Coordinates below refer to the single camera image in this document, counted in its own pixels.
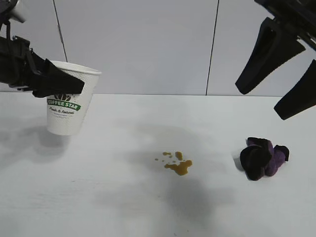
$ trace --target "white table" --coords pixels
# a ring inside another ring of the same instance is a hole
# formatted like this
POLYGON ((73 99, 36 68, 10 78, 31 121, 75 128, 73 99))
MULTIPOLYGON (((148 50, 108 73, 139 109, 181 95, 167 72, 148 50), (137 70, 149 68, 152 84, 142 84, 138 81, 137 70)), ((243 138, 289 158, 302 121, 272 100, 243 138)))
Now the white table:
POLYGON ((282 121, 277 101, 96 94, 67 138, 45 130, 44 99, 0 93, 0 236, 315 236, 316 110, 282 121), (248 181, 234 162, 248 136, 289 162, 248 181), (165 151, 193 160, 186 176, 165 151))

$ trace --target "coffee spill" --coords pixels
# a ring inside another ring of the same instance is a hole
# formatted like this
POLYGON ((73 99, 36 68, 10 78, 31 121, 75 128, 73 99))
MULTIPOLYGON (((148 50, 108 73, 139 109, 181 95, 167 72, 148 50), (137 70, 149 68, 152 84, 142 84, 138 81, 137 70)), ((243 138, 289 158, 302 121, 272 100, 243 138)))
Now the coffee spill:
POLYGON ((192 165, 191 160, 187 160, 186 162, 180 162, 179 165, 176 164, 166 164, 164 167, 166 169, 174 170, 178 175, 182 176, 188 173, 188 168, 192 165))
POLYGON ((178 160, 180 160, 180 161, 182 161, 182 159, 183 159, 181 152, 176 152, 176 157, 177 157, 178 160))

